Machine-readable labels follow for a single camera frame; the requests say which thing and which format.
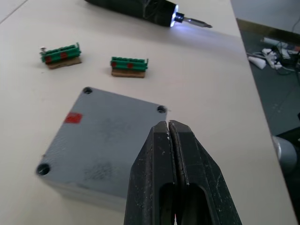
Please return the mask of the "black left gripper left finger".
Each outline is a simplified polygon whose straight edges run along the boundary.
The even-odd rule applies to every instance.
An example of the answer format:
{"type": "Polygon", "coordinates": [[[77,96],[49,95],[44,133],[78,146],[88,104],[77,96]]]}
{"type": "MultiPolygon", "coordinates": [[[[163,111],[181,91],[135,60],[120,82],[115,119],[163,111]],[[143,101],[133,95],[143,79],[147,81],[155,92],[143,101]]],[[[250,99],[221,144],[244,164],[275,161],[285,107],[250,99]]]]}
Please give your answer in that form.
{"type": "Polygon", "coordinates": [[[172,140],[165,121],[150,129],[131,171],[126,225],[173,225],[177,178],[172,140]]]}

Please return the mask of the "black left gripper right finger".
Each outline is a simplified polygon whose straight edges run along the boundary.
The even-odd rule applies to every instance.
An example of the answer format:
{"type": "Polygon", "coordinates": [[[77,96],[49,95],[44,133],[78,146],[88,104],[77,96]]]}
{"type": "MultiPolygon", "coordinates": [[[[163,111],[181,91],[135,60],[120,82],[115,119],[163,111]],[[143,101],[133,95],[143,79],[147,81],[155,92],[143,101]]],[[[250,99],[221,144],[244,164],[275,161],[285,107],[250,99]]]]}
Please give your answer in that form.
{"type": "Polygon", "coordinates": [[[179,225],[240,225],[223,174],[191,128],[169,121],[178,179],[179,225]]]}

